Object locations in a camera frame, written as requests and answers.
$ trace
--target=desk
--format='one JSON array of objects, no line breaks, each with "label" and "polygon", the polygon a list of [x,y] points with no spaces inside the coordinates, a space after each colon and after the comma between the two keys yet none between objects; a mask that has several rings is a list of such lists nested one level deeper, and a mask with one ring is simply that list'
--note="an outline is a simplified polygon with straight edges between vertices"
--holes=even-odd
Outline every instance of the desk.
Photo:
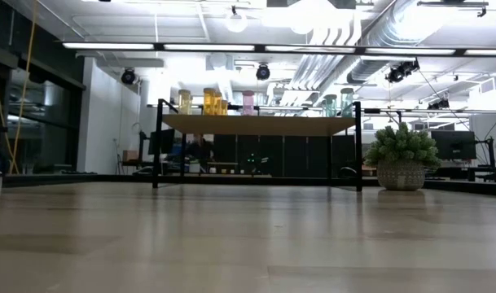
[{"label": "desk", "polygon": [[[182,133],[181,158],[184,158],[187,133],[202,134],[236,134],[236,135],[276,135],[276,136],[309,136],[325,137],[327,143],[327,183],[332,186],[332,135],[355,127],[356,165],[362,166],[362,109],[360,102],[354,102],[355,117],[290,117],[290,116],[197,116],[197,115],[166,115],[163,106],[167,105],[173,112],[178,110],[164,99],[157,101],[156,139],[154,141],[154,172],[152,186],[159,184],[160,166],[160,131],[163,124]],[[362,191],[362,168],[357,168],[355,186]],[[184,168],[181,168],[180,182],[184,183]]]}]

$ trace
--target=window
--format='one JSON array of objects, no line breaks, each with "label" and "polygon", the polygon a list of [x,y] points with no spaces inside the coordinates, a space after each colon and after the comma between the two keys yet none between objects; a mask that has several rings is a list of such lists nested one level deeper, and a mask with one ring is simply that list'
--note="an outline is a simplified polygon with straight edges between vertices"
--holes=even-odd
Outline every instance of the window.
[{"label": "window", "polygon": [[[9,112],[17,116],[20,114],[21,96],[26,78],[25,70],[18,68],[12,71]],[[80,99],[72,98],[70,90],[30,73],[24,100],[24,117],[78,127],[79,105],[81,105]]]},{"label": "window", "polygon": [[[18,116],[8,116],[9,140],[14,146]],[[20,173],[59,173],[72,170],[77,152],[76,133],[47,123],[22,118],[16,163]]]}]

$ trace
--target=ceiling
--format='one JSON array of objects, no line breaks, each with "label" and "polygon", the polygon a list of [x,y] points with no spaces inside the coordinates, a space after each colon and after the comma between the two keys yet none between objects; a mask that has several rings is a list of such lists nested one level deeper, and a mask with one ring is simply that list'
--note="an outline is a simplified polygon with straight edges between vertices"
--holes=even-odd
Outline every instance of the ceiling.
[{"label": "ceiling", "polygon": [[[27,17],[31,15],[33,0],[5,0]],[[238,11],[248,16],[248,26],[241,33],[233,33],[226,27],[226,15],[230,8],[211,5],[175,4],[126,4],[83,2],[82,0],[39,0],[38,23],[59,39],[67,42],[221,42],[221,43],[280,43],[304,44],[311,41],[312,33],[294,33],[289,27],[267,27],[266,1],[251,1],[248,9],[239,5]],[[362,27],[365,28],[391,0],[374,0],[374,6],[360,9]],[[460,10],[449,16],[439,30],[419,44],[420,46],[457,47],[484,46],[496,48],[496,0],[490,0],[484,17],[477,17],[477,9]],[[412,29],[423,26],[418,23]],[[105,53],[109,60],[163,59],[165,70],[172,72],[178,86],[200,92],[204,87],[217,84],[212,72],[205,71],[206,54],[167,52],[112,52]],[[233,54],[234,60],[251,60],[268,63],[271,79],[257,81],[256,68],[236,68],[230,75],[230,84],[235,90],[258,90],[266,92],[269,83],[293,78],[301,64],[300,55]],[[455,88],[452,98],[466,100],[469,88],[478,85],[489,74],[496,73],[496,59],[419,58],[421,71],[434,90]],[[114,72],[122,68],[112,68]],[[139,69],[147,78],[153,68]],[[420,75],[405,79],[389,90],[383,83],[384,74],[358,87],[360,99],[369,105],[379,106],[389,99],[416,101],[430,97],[434,91]]]}]

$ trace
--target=woven planter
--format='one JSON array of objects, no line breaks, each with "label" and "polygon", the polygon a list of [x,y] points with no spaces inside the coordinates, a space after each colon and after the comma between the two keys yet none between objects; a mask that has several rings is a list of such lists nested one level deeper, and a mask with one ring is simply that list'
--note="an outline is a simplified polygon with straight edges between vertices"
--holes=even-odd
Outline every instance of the woven planter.
[{"label": "woven planter", "polygon": [[423,165],[414,161],[380,161],[377,173],[378,182],[388,190],[418,190],[425,182]]}]

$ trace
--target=white wall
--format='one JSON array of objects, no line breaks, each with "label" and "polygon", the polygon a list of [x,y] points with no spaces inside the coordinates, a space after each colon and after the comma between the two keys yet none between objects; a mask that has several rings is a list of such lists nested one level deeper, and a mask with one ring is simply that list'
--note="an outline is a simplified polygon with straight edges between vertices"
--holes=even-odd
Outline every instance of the white wall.
[{"label": "white wall", "polygon": [[77,170],[114,174],[117,153],[138,149],[132,125],[138,122],[140,97],[98,68],[93,58],[85,59],[83,83]]}]

